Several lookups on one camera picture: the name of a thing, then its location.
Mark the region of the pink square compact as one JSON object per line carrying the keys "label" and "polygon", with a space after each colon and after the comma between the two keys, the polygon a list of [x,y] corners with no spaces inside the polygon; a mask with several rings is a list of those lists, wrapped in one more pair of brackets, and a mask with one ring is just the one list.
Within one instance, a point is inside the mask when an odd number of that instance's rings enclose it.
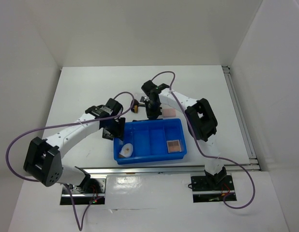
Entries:
{"label": "pink square compact", "polygon": [[175,117],[176,116],[176,110],[173,108],[165,108],[162,110],[162,116],[163,117]]}

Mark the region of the thin black makeup brush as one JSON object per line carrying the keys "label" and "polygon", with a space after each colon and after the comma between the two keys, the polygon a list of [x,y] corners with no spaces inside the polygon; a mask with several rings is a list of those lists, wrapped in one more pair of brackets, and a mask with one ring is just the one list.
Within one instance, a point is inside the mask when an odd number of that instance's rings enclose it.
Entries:
{"label": "thin black makeup brush", "polygon": [[132,120],[132,122],[157,121],[157,120],[163,120],[163,119],[162,118],[157,118],[157,119],[142,119],[142,120]]}

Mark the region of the small gold kabuki brush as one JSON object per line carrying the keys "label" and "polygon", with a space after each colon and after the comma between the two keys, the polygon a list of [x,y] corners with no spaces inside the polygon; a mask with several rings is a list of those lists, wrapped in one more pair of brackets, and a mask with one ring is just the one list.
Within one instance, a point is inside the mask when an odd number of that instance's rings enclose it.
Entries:
{"label": "small gold kabuki brush", "polygon": [[145,107],[145,104],[144,104],[144,103],[140,103],[140,102],[137,101],[136,99],[134,99],[134,100],[132,101],[132,104],[133,104],[133,106],[132,106],[132,108],[131,108],[131,112],[133,112],[133,113],[135,113],[135,114],[138,113],[138,109],[139,109],[140,107]]}

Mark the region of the white oval compact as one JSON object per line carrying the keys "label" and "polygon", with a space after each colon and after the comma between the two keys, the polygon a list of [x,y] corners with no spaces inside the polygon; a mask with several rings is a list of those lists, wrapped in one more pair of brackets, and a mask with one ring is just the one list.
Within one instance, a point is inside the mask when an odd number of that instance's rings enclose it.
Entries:
{"label": "white oval compact", "polygon": [[133,150],[133,145],[131,143],[127,143],[121,148],[121,151],[119,152],[119,157],[129,158],[133,154]]}

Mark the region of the brown eyeshadow palette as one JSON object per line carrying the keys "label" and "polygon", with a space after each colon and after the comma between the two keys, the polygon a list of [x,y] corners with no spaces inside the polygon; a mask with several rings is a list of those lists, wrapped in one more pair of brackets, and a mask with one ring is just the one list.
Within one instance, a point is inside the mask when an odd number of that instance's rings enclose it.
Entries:
{"label": "brown eyeshadow palette", "polygon": [[168,140],[166,141],[168,153],[179,153],[182,152],[180,140]]}

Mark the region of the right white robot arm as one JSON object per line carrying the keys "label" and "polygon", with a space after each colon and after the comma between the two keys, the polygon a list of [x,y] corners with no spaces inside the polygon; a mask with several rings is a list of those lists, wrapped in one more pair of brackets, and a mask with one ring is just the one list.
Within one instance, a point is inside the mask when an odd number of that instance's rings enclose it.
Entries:
{"label": "right white robot arm", "polygon": [[216,143],[218,122],[208,100],[189,98],[170,90],[166,84],[155,85],[151,80],[141,87],[145,93],[146,114],[149,120],[155,120],[162,115],[161,104],[183,113],[188,131],[196,141],[205,158],[206,184],[210,189],[217,189],[226,177],[223,161],[219,159],[220,152]]}

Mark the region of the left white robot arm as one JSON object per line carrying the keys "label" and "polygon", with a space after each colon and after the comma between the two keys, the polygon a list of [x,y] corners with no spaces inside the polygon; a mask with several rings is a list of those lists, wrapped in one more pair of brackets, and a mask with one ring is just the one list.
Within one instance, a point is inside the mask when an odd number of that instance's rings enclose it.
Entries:
{"label": "left white robot arm", "polygon": [[45,139],[36,137],[30,142],[23,169],[44,186],[55,183],[73,185],[80,193],[91,193],[98,182],[80,167],[62,164],[62,159],[75,145],[89,135],[103,131],[104,139],[123,139],[125,118],[119,117],[123,106],[110,98],[105,105],[92,106],[62,131]]}

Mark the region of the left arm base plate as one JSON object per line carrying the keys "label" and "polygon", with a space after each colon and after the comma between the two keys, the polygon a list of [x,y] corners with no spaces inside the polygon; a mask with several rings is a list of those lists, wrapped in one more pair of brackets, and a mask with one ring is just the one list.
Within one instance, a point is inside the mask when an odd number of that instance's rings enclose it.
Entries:
{"label": "left arm base plate", "polygon": [[88,205],[91,201],[93,201],[92,205],[104,205],[106,180],[105,175],[98,175],[86,190],[69,185],[75,205]]}

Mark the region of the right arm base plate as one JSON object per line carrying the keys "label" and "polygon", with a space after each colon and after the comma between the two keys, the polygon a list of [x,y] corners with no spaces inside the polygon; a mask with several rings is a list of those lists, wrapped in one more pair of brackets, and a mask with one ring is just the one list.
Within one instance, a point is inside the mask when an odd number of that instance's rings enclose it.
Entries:
{"label": "right arm base plate", "polygon": [[192,190],[194,203],[237,201],[233,178],[227,175],[218,185],[211,187],[205,176],[191,176],[191,183],[187,186]]}

